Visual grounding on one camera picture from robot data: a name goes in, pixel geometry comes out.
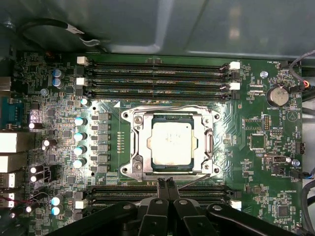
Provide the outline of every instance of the cpu socket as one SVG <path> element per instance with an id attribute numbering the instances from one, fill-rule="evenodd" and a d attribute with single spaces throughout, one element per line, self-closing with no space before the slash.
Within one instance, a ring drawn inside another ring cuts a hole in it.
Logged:
<path id="1" fill-rule="evenodd" d="M 208 107 L 139 106 L 122 112 L 130 123 L 130 162 L 120 170 L 142 180 L 194 180 L 221 172 L 213 163 L 213 123 Z"/>

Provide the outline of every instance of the green circuit board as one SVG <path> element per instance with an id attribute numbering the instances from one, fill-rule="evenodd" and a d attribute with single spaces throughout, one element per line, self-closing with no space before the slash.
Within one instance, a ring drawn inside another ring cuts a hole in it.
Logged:
<path id="1" fill-rule="evenodd" d="M 200 105 L 208 106 L 219 112 L 220 121 L 214 124 L 214 162 L 222 172 L 202 184 L 225 184 L 240 190 L 242 211 L 250 215 L 295 232 L 301 226 L 302 216 L 300 194 L 302 182 L 291 178 L 288 173 L 294 169 L 289 163 L 268 161 L 269 155 L 283 155 L 302 163 L 302 155 L 297 154 L 295 144 L 302 142 L 302 99 L 300 93 L 291 93 L 289 102 L 282 107 L 272 107 L 266 100 L 267 91 L 274 84 L 294 86 L 298 83 L 281 69 L 281 61 L 251 59 L 187 58 L 137 55 L 93 55 L 86 57 L 96 62 L 110 63 L 146 63 L 158 60 L 159 63 L 177 65 L 215 65 L 239 61 L 241 87 L 239 97 L 228 101 L 177 101 L 155 99 L 91 99 L 89 108 L 82 107 L 75 95 L 75 75 L 77 55 L 60 55 L 58 62 L 46 62 L 45 57 L 35 53 L 21 53 L 18 63 L 24 68 L 24 76 L 29 83 L 26 97 L 26 114 L 29 116 L 34 103 L 38 103 L 37 116 L 44 129 L 37 133 L 37 142 L 45 138 L 56 138 L 58 145 L 48 151 L 40 148 L 30 151 L 30 164 L 47 163 L 61 165 L 60 178 L 49 184 L 50 194 L 67 193 L 63 214 L 51 215 L 51 206 L 47 204 L 30 215 L 30 235 L 44 235 L 74 221 L 72 216 L 73 195 L 88 185 L 155 185 L 155 182 L 137 182 L 123 176 L 119 169 L 130 159 L 130 124 L 121 118 L 121 113 L 139 105 Z M 58 68 L 65 73 L 64 87 L 52 86 L 52 71 Z M 268 78 L 262 79 L 261 71 L 268 72 Z M 42 96 L 41 89 L 47 89 L 48 95 Z M 99 120 L 102 114 L 109 114 L 106 120 Z M 76 127 L 74 119 L 84 117 L 88 125 Z M 103 130 L 93 126 L 107 124 Z M 86 132 L 88 138 L 75 142 L 76 132 Z M 73 149 L 77 145 L 88 148 L 88 163 L 81 169 L 73 168 L 77 158 Z M 102 150 L 109 160 L 102 168 L 91 160 Z"/>

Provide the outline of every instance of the motherboard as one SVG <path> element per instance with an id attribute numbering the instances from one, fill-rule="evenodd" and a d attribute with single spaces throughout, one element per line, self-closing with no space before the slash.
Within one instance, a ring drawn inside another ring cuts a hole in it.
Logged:
<path id="1" fill-rule="evenodd" d="M 2 100 L 17 112 L 1 124 L 35 133 L 25 195 L 47 194 L 24 214 L 29 235 L 154 196 L 158 178 L 206 175 L 181 196 L 301 227 L 302 98 L 287 61 L 20 52 L 15 68 L 28 91 Z"/>

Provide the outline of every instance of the black cable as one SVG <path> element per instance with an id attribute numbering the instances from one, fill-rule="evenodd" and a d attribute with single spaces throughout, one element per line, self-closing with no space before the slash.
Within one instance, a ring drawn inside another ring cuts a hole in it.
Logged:
<path id="1" fill-rule="evenodd" d="M 314 54 L 315 54 L 315 50 L 310 51 L 310 52 L 308 52 L 308 53 L 305 53 L 305 54 L 303 54 L 302 56 L 300 56 L 300 57 L 298 57 L 297 59 L 295 59 L 295 60 L 290 64 L 290 66 L 289 66 L 289 71 L 291 72 L 291 74 L 292 74 L 292 76 L 293 76 L 294 78 L 296 78 L 298 81 L 301 82 L 300 86 L 302 86 L 302 88 L 305 87 L 305 85 L 304 85 L 304 79 L 303 79 L 301 76 L 299 76 L 299 75 L 294 71 L 293 67 L 294 67 L 294 65 L 295 65 L 296 63 L 298 63 L 298 62 L 301 61 L 302 59 L 307 58 L 307 57 L 309 57 L 309 56 L 311 56 L 311 55 L 314 55 Z"/>
<path id="2" fill-rule="evenodd" d="M 315 187 L 315 180 L 309 182 L 306 184 L 302 189 L 302 196 L 301 196 L 301 206 L 302 206 L 302 214 L 305 220 L 305 226 L 308 231 L 310 231 L 312 234 L 315 234 L 315 230 L 312 226 L 309 210 L 308 210 L 308 201 L 307 201 L 307 195 L 309 191 Z"/>
<path id="3" fill-rule="evenodd" d="M 185 184 L 185 185 L 183 185 L 183 186 L 180 186 L 180 187 L 178 188 L 178 190 L 180 190 L 180 189 L 182 189 L 182 188 L 186 188 L 187 186 L 192 185 L 192 184 L 194 184 L 194 183 L 197 183 L 197 182 L 199 182 L 199 181 L 202 181 L 202 180 L 204 180 L 204 179 L 206 179 L 206 178 L 209 178 L 210 175 L 211 175 L 211 174 L 206 174 L 206 175 L 203 176 L 203 177 L 200 177 L 200 178 L 198 178 L 198 179 L 196 179 L 196 180 L 194 180 L 194 181 L 192 181 L 192 182 L 189 182 L 189 183 L 187 183 L 187 184 Z"/>
<path id="4" fill-rule="evenodd" d="M 302 107 L 302 112 L 311 116 L 315 116 L 315 110 Z"/>

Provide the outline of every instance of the black connector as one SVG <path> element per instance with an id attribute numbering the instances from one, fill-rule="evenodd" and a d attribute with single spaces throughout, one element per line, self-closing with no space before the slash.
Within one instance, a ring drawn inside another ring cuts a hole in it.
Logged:
<path id="1" fill-rule="evenodd" d="M 295 142 L 295 154 L 305 153 L 305 143 Z"/>

